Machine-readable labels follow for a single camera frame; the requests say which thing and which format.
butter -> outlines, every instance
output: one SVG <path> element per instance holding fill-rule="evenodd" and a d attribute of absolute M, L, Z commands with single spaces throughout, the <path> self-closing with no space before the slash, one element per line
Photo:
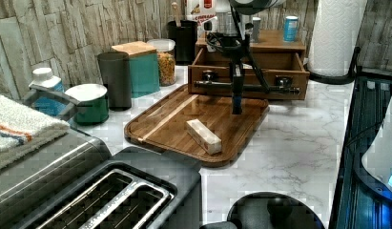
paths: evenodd
<path fill-rule="evenodd" d="M 221 139 L 198 119 L 186 122 L 187 133 L 210 155 L 221 152 Z"/>

kitchen counter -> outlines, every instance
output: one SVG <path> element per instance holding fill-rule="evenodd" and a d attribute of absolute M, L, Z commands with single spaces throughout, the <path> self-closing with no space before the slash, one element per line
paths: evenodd
<path fill-rule="evenodd" d="M 110 111 L 96 126 L 76 126 L 106 142 L 112 154 L 132 144 L 125 125 L 187 83 L 187 67 L 176 67 L 176 83 L 133 99 L 131 109 Z M 278 192 L 309 206 L 327 228 L 332 210 L 345 126 L 353 92 L 348 85 L 309 81 L 305 100 L 269 101 L 270 111 L 231 164 L 201 168 L 203 222 L 226 220 L 231 206 L 254 192 Z"/>

wooden plank wall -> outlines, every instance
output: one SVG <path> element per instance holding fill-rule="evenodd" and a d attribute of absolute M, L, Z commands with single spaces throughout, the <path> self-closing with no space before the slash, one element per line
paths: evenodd
<path fill-rule="evenodd" d="M 66 88 L 101 83 L 96 56 L 110 46 L 167 37 L 175 0 L 0 0 L 0 94 L 19 99 L 31 72 L 51 67 Z M 176 1 L 184 12 L 185 0 Z M 319 0 L 287 0 L 260 12 L 263 29 L 299 18 L 309 48 Z M 392 0 L 368 0 L 358 44 L 360 64 L 392 70 Z"/>
<path fill-rule="evenodd" d="M 392 0 L 368 0 L 358 46 L 360 65 L 392 71 Z"/>

black canister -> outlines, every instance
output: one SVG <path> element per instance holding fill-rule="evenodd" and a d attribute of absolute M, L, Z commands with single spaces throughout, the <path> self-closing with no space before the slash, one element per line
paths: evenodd
<path fill-rule="evenodd" d="M 181 27 L 175 21 L 168 23 L 169 39 L 175 41 L 175 62 L 188 65 L 196 58 L 197 22 L 181 20 Z"/>
<path fill-rule="evenodd" d="M 108 90 L 109 108 L 124 111 L 132 107 L 129 56 L 126 52 L 104 52 L 97 56 L 103 85 Z"/>

wooden tray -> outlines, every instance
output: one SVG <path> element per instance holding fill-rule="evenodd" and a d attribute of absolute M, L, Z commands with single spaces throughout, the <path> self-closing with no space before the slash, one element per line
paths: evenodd
<path fill-rule="evenodd" d="M 125 137 L 134 143 L 150 144 L 219 167 L 235 159 L 269 111 L 267 100 L 243 99 L 243 113 L 232 114 L 232 98 L 189 94 L 183 85 L 128 123 Z M 187 134 L 186 121 L 196 119 L 222 140 L 222 152 L 207 154 Z"/>

